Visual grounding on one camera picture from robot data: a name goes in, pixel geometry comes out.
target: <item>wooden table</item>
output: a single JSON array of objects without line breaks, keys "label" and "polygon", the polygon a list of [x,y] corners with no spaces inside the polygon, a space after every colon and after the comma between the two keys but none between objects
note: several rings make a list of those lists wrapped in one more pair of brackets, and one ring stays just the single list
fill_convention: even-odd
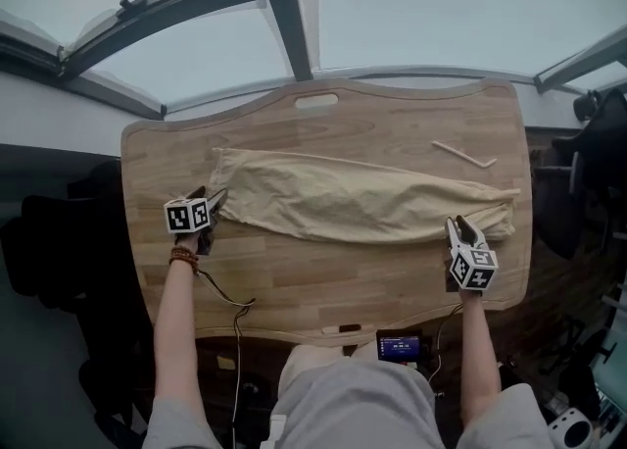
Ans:
[{"label": "wooden table", "polygon": [[[308,97],[337,103],[299,109]],[[437,140],[497,163],[487,170],[432,145]],[[254,102],[185,122],[139,122],[122,136],[128,230],[144,301],[154,320],[172,238],[163,205],[207,184],[212,148],[233,147],[337,157],[441,177],[520,188],[516,233],[501,244],[500,271],[484,295],[489,310],[524,297],[531,249],[527,143],[511,84],[483,80],[462,87],[410,90],[344,79],[308,81]],[[372,246],[320,243],[222,220],[201,268],[234,300],[258,302],[240,324],[245,335],[318,345],[366,342],[378,328],[406,327],[447,315],[459,302],[445,290],[444,241]],[[197,335],[233,334],[235,310],[200,280]],[[340,325],[359,330],[340,332]]]}]

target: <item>digital device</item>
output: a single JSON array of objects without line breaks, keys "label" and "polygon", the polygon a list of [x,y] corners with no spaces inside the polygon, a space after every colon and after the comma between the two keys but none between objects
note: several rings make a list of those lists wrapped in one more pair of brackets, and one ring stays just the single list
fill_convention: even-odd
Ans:
[{"label": "digital device", "polygon": [[419,330],[378,330],[376,348],[379,360],[405,364],[420,360],[422,335]]}]

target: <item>small display screen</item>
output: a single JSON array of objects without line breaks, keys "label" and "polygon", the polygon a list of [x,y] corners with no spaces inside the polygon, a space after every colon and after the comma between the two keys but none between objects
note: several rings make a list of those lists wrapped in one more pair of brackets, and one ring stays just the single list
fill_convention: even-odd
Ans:
[{"label": "small display screen", "polygon": [[380,337],[379,358],[400,362],[415,362],[420,349],[420,338],[415,335],[404,337]]}]

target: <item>beige cloth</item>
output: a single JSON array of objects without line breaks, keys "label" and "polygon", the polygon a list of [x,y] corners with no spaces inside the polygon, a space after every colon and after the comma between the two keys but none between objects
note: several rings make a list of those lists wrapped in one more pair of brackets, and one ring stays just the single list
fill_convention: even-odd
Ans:
[{"label": "beige cloth", "polygon": [[210,188],[228,188],[227,219],[298,238],[414,243],[445,237],[466,216],[486,238],[510,236],[513,199],[477,182],[318,156],[214,149]]}]

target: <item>bracelet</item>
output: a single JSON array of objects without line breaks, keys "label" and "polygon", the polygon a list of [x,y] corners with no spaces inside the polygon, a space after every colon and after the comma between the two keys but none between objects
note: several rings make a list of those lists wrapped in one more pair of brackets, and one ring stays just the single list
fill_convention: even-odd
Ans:
[{"label": "bracelet", "polygon": [[174,260],[184,261],[191,266],[194,274],[198,272],[198,256],[188,248],[174,246],[171,250],[169,263],[172,264],[172,261]]},{"label": "bracelet", "polygon": [[184,254],[192,258],[194,261],[198,261],[198,256],[194,254],[191,250],[189,250],[187,247],[183,247],[182,245],[174,245],[172,247],[171,253],[172,254],[174,253]]}]

